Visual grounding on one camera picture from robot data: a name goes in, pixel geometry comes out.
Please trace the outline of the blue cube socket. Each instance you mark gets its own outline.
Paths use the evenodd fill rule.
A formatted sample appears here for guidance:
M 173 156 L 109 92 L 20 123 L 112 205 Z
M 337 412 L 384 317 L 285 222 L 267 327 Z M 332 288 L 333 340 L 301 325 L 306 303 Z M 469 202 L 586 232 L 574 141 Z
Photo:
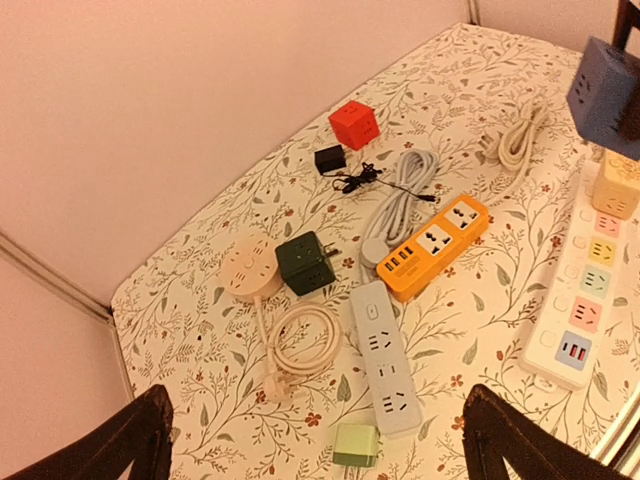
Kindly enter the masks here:
M 639 85 L 639 58 L 606 41 L 589 37 L 567 103 L 581 138 L 632 160 L 639 142 L 625 139 L 620 126 L 625 108 Z

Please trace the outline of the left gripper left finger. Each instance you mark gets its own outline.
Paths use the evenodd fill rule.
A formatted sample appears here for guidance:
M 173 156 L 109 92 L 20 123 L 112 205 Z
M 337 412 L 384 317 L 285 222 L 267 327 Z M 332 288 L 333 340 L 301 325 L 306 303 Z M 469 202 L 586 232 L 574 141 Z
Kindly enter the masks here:
M 156 384 L 76 442 L 11 474 L 11 479 L 167 479 L 173 406 Z

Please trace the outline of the beige cube socket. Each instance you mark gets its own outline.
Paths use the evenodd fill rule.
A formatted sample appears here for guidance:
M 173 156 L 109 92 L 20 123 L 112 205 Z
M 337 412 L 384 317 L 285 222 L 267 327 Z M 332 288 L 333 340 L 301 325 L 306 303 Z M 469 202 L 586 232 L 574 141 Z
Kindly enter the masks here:
M 594 182 L 592 206 L 629 220 L 639 204 L 639 179 L 638 161 L 606 150 Z

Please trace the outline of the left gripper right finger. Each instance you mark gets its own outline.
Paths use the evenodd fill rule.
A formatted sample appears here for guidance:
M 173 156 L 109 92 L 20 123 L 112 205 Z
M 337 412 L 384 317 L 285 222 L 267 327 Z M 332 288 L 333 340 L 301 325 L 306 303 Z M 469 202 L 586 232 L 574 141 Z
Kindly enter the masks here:
M 476 384 L 463 408 L 468 477 L 507 479 L 631 479 L 546 432 L 488 387 Z

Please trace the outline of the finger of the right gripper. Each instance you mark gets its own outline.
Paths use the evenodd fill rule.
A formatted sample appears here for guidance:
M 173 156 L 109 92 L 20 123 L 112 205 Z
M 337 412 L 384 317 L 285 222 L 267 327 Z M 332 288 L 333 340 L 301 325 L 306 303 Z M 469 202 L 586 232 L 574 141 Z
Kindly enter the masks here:
M 631 0 L 619 0 L 612 46 L 624 50 L 633 28 L 639 28 L 639 8 Z

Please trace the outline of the white multicolour power strip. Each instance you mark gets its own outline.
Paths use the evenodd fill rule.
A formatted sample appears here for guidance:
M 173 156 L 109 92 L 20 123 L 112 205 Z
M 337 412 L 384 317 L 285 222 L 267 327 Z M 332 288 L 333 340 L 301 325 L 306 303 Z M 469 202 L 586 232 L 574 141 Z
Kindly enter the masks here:
M 575 197 L 563 250 L 520 357 L 521 366 L 567 390 L 587 386 L 621 277 L 628 223 Z

